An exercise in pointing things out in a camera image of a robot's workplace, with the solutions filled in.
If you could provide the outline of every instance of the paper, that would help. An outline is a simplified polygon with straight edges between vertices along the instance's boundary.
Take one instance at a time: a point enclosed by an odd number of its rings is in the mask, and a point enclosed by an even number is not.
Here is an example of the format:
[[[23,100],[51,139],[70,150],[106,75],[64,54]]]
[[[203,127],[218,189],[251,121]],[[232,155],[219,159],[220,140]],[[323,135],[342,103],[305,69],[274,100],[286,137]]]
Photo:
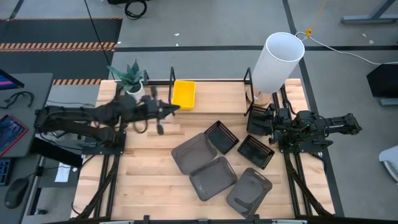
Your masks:
[[[55,176],[56,182],[68,182],[70,172],[70,165],[63,164],[60,162],[58,167],[57,176]]]

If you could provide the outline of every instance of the computer mouse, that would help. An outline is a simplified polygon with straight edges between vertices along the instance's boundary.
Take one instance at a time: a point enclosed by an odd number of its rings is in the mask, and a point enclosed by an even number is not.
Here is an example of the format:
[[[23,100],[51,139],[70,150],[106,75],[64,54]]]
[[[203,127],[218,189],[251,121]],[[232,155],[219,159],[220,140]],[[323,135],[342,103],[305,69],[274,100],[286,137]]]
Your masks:
[[[28,178],[16,179],[8,188],[4,203],[7,208],[13,209],[18,207],[26,193],[27,186],[29,185]]]

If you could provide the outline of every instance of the yellow cable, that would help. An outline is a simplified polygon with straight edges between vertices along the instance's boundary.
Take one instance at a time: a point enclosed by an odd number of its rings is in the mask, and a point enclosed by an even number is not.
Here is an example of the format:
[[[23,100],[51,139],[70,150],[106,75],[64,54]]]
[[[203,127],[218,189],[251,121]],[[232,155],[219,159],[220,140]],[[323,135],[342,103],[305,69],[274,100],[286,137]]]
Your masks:
[[[317,17],[317,19],[315,20],[315,22],[313,23],[313,25],[312,25],[310,28],[308,28],[308,29],[305,30],[305,35],[306,35],[307,37],[311,37],[312,30],[313,30],[313,28],[318,24],[318,21],[319,21],[319,19],[320,19],[321,16],[322,16],[323,9],[325,8],[327,2],[328,2],[328,0],[325,0],[325,1],[323,2],[323,5],[322,5],[321,9],[320,9],[319,12],[318,12],[318,17]]]

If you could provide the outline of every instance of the computer monitor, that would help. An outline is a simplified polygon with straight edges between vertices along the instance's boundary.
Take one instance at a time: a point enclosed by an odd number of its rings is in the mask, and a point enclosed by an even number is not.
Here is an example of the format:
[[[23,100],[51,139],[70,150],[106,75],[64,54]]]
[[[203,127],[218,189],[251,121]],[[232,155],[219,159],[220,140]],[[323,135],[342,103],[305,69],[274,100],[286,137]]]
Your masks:
[[[0,69],[0,91],[23,88],[24,86],[22,82]]]

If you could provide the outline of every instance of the white cable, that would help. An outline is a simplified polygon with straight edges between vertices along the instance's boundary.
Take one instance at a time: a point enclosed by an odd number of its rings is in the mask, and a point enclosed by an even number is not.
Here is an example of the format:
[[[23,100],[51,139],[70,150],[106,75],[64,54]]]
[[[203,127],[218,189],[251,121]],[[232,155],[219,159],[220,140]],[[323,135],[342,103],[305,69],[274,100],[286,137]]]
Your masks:
[[[304,35],[306,35],[304,32],[297,32],[295,36],[297,36],[297,34],[304,34]],[[335,52],[337,52],[337,53],[352,55],[352,56],[354,56],[354,57],[360,58],[360,59],[364,60],[365,62],[371,63],[371,64],[373,64],[373,65],[382,65],[382,64],[394,64],[394,63],[398,63],[398,62],[386,62],[386,63],[376,63],[376,62],[372,62],[372,61],[370,61],[370,60],[368,60],[368,59],[366,59],[366,58],[363,58],[363,57],[361,57],[361,56],[359,56],[359,55],[356,55],[356,54],[353,54],[353,53],[349,53],[349,52],[342,52],[342,51],[336,50],[336,49],[334,49],[334,48],[331,48],[331,47],[327,46],[326,44],[323,44],[323,43],[321,43],[321,42],[315,40],[315,39],[312,38],[312,37],[309,37],[309,38],[310,38],[311,40],[313,40],[315,43],[317,43],[317,44],[319,44],[319,45],[322,45],[322,46],[324,46],[324,47],[327,47],[328,49],[333,50],[333,51],[335,51]],[[307,40],[307,39],[308,39],[307,36],[305,36],[305,38],[302,39],[301,41],[304,41],[304,40]]]

